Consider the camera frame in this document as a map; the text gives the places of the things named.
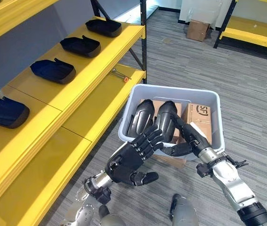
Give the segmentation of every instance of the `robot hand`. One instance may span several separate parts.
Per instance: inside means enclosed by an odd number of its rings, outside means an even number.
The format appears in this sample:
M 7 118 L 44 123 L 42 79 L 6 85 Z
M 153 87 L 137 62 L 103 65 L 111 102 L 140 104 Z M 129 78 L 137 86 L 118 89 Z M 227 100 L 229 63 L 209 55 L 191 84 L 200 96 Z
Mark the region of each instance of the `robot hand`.
M 221 187 L 223 193 L 240 219 L 247 226 L 267 226 L 267 211 L 258 201 L 253 191 L 239 177 L 237 168 L 248 165 L 246 161 L 234 161 L 224 152 L 216 154 L 207 139 L 193 126 L 184 123 L 177 115 L 171 116 L 179 129 L 185 144 L 164 148 L 166 154 L 182 156 L 193 152 L 202 162 L 197 165 L 197 173 L 202 178 L 210 175 Z
M 181 136 L 186 143 L 181 143 L 172 147 L 164 147 L 161 150 L 170 156 L 184 156 L 194 153 L 198 154 L 211 145 L 205 137 L 203 137 L 193 126 L 186 124 L 177 114 L 172 114 L 171 119 L 174 121 L 175 127 L 179 130 Z
M 153 125 L 146 129 L 132 142 L 121 146 L 109 159 L 105 172 L 112 181 L 123 182 L 132 186 L 149 184 L 158 179 L 156 172 L 136 171 L 157 149 L 163 148 L 162 131 Z

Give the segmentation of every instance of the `robot forearm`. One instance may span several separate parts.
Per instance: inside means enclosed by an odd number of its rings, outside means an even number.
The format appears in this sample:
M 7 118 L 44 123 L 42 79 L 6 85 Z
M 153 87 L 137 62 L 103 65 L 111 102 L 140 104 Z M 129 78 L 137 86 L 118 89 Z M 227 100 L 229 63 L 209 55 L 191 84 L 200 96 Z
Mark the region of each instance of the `robot forearm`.
M 254 192 L 239 177 L 236 167 L 227 162 L 227 155 L 217 155 L 212 148 L 205 148 L 198 157 L 204 162 L 197 167 L 200 176 L 211 175 L 221 187 L 233 209 L 246 226 L 267 226 L 267 211 Z

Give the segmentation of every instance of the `cardboard box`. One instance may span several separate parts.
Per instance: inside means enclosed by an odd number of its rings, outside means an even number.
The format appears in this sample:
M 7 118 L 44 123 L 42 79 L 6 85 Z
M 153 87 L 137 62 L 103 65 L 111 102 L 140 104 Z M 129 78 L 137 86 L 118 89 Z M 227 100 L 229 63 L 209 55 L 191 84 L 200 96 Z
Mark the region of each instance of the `cardboard box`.
M 167 163 L 167 164 L 169 164 L 171 166 L 174 166 L 174 167 L 176 167 L 178 169 L 182 169 L 186 165 L 186 160 L 185 159 L 162 156 L 162 155 L 157 155 L 157 154 L 154 154 L 152 156 L 156 160 L 158 160 L 160 162 L 163 162 L 163 163 Z
M 210 28 L 210 24 L 191 20 L 186 37 L 197 41 L 203 41 Z
M 155 110 L 154 117 L 156 117 L 157 116 L 157 113 L 158 113 L 158 110 L 165 103 L 165 101 L 152 100 L 152 102 L 153 102 L 154 110 Z M 175 103 L 175 106 L 177 108 L 177 115 L 180 117 L 180 115 L 181 115 L 181 103 Z M 174 134 L 173 134 L 173 139 L 172 139 L 172 141 L 170 143 L 176 144 L 178 138 L 179 138 L 179 130 L 178 129 L 175 129 Z
M 182 119 L 188 124 L 194 122 L 206 135 L 208 142 L 212 144 L 210 107 L 189 103 L 182 115 Z

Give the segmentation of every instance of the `plastic storage bin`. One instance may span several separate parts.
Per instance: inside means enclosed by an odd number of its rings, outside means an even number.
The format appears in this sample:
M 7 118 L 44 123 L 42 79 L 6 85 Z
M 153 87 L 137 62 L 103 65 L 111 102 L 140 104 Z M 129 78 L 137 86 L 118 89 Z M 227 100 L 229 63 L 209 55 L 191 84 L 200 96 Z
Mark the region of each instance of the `plastic storage bin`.
M 225 148 L 222 119 L 220 110 L 220 99 L 216 92 L 201 89 L 184 89 L 177 87 L 155 86 L 138 84 L 131 90 L 126 108 L 119 127 L 118 135 L 122 141 L 132 141 L 134 138 L 126 136 L 126 132 L 130 123 L 131 115 L 140 103 L 141 99 L 172 100 L 182 104 L 182 112 L 185 110 L 188 103 L 206 105 L 211 110 L 211 125 L 212 125 L 212 147 L 217 153 L 223 152 Z M 164 146 L 174 146 L 175 144 L 164 143 Z M 166 155 L 160 150 L 156 150 L 155 154 Z M 196 156 L 191 153 L 181 158 L 193 160 Z

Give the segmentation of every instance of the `silver robotic arm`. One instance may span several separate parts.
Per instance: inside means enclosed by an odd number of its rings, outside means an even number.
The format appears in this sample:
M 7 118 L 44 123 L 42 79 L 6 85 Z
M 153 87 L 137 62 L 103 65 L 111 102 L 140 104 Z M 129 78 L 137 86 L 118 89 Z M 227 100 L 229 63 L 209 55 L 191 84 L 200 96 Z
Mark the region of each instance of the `silver robotic arm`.
M 194 153 L 203 162 L 197 165 L 197 173 L 202 178 L 205 176 L 213 178 L 244 224 L 267 226 L 266 209 L 238 175 L 237 168 L 247 165 L 246 161 L 237 162 L 225 153 L 216 154 L 207 139 L 195 128 L 184 123 L 177 115 L 173 115 L 172 119 L 187 143 L 182 146 L 163 148 L 162 151 L 171 156 Z

